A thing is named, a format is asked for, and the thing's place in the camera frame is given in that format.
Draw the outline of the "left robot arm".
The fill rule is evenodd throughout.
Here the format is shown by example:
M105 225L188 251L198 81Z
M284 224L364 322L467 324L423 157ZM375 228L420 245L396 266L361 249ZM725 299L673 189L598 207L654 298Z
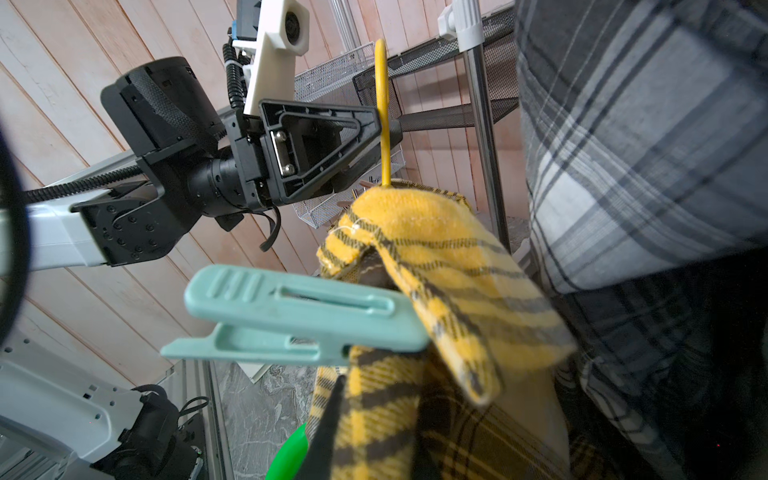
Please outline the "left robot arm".
M350 187L378 159L385 127L372 106L261 100L246 109L239 58L226 64L218 114L181 57L137 67L101 101L131 146L132 166L1 200L1 433L26 447L4 477L205 479L206 396L177 406L159 385L129 390L88 376L11 326L22 266L121 267L165 257L202 218L224 230L248 214L280 231L280 208Z

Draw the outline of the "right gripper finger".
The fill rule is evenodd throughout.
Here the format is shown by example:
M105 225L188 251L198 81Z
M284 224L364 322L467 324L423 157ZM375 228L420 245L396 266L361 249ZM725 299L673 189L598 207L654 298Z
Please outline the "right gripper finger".
M294 476L295 480L329 480L331 478L334 441L340 423L346 380L347 377L342 375L336 381L329 403L309 443L309 450Z

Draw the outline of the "yellow plastic hanger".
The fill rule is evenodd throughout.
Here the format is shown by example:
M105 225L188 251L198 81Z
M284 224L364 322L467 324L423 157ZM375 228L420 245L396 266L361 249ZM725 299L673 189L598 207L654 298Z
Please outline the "yellow plastic hanger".
M387 66L387 45L384 38L375 42L374 46L374 80L376 91L376 108L381 124L380 153L381 153L381 186L391 186L391 140L389 125L389 82Z

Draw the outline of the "mint green clothespin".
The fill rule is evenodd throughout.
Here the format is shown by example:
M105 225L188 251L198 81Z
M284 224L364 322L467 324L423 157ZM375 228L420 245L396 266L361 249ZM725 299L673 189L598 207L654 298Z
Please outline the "mint green clothespin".
M354 346L414 353L430 343L405 295L318 277L210 265L189 282L184 303L215 328L165 345L167 359L346 366Z

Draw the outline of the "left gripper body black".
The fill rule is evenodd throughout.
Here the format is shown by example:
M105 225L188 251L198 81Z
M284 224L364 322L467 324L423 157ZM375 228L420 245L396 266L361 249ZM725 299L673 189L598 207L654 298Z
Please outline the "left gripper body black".
M300 104L262 100L258 113L219 117L208 99L185 103L185 220L214 218L226 231L246 213L300 201Z

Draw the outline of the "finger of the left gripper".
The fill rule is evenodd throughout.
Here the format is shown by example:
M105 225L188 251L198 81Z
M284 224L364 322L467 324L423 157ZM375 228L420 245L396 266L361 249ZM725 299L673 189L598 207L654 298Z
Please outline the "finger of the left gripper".
M341 170L374 139L381 124L375 107L355 108L349 122L360 132L352 147L341 145L338 130L326 123L341 112L334 107L304 102L263 100L259 103L264 134L260 141L267 176L260 199L268 206L290 205L326 194L332 186L343 190L360 177Z

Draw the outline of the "yellow plaid shirt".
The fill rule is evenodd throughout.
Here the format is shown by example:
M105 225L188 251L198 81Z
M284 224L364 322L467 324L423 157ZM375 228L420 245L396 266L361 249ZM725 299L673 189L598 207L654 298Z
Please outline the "yellow plaid shirt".
M574 337L461 195L371 188L317 255L325 279L404 294L430 337L418 353L354 346L348 367L318 369L309 443L347 377L330 479L616 477L555 392Z

